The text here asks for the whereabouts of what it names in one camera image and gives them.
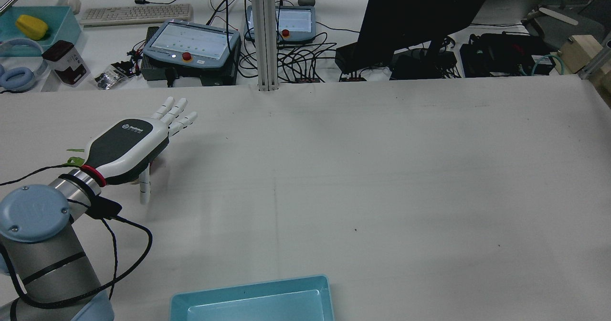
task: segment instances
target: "light blue tray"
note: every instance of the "light blue tray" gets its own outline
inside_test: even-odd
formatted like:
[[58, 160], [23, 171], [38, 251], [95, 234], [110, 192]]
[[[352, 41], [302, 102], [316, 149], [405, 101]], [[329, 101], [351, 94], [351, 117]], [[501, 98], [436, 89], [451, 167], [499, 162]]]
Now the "light blue tray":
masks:
[[334, 321], [326, 276], [178, 293], [170, 321]]
[[[0, 42], [12, 38], [26, 38], [15, 26], [15, 21], [22, 14], [39, 18], [49, 25], [46, 35], [37, 41], [44, 50], [51, 47], [58, 40], [65, 40], [66, 42], [76, 44], [76, 40], [81, 35], [81, 27], [68, 6], [13, 6], [0, 16]], [[0, 53], [0, 56], [40, 56], [40, 52], [32, 47], [20, 45], [13, 47], [5, 53]]]

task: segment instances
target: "touchscreen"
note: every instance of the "touchscreen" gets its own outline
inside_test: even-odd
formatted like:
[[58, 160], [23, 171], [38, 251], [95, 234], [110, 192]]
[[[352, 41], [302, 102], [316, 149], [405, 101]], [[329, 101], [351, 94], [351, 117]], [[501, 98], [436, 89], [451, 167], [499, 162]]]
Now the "touchscreen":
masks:
[[227, 49], [227, 35], [169, 23], [151, 47], [220, 59]]

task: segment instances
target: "yellow object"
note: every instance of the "yellow object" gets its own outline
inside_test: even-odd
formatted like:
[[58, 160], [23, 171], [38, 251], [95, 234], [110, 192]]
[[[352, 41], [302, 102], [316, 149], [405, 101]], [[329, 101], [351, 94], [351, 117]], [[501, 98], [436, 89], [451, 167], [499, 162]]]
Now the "yellow object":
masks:
[[26, 14], [17, 18], [15, 26], [31, 40], [41, 40], [49, 29], [49, 25], [44, 21]]

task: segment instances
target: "screen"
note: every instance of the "screen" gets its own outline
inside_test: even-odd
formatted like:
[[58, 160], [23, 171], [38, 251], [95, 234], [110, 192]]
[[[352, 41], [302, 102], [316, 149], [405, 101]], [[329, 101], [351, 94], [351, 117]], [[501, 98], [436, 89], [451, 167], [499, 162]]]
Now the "screen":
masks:
[[218, 60], [227, 50], [227, 34], [169, 23], [151, 47]]
[[[248, 28], [254, 29], [253, 10], [248, 20]], [[292, 10], [282, 8], [278, 18], [278, 28], [291, 32], [311, 32], [312, 31], [312, 12], [310, 10]]]

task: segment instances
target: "blue headphones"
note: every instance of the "blue headphones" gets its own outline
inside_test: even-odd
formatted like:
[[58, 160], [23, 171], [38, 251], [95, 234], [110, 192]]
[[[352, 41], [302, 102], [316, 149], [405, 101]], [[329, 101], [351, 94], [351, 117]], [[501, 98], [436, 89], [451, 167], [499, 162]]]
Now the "blue headphones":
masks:
[[[41, 55], [44, 52], [39, 43], [27, 38], [6, 40], [0, 44], [0, 52], [9, 50], [16, 45], [27, 45], [39, 49]], [[5, 71], [4, 67], [0, 64], [0, 86], [13, 92], [26, 92], [26, 90], [34, 86], [36, 78], [44, 73], [46, 65], [46, 61], [42, 60], [35, 71], [31, 71], [24, 66]]]

